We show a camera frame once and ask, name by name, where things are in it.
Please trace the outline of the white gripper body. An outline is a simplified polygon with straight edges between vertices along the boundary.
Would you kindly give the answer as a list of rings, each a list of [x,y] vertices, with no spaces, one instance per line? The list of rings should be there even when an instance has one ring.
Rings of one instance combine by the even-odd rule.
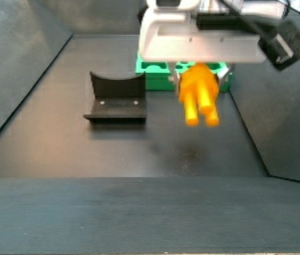
[[[139,55],[148,62],[259,63],[258,34],[282,19],[278,0],[147,0],[140,24]]]

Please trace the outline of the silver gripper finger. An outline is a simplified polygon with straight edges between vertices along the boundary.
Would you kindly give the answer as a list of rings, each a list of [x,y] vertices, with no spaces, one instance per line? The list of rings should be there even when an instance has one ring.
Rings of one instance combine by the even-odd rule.
[[[167,63],[167,69],[170,72],[168,80],[174,85],[174,94],[179,93],[179,73],[175,71],[175,63]]]
[[[231,73],[231,66],[229,65],[225,65],[219,71],[217,72],[215,76],[217,76],[217,79],[218,79],[218,85],[222,87],[226,80],[227,80],[227,76],[229,74]]]

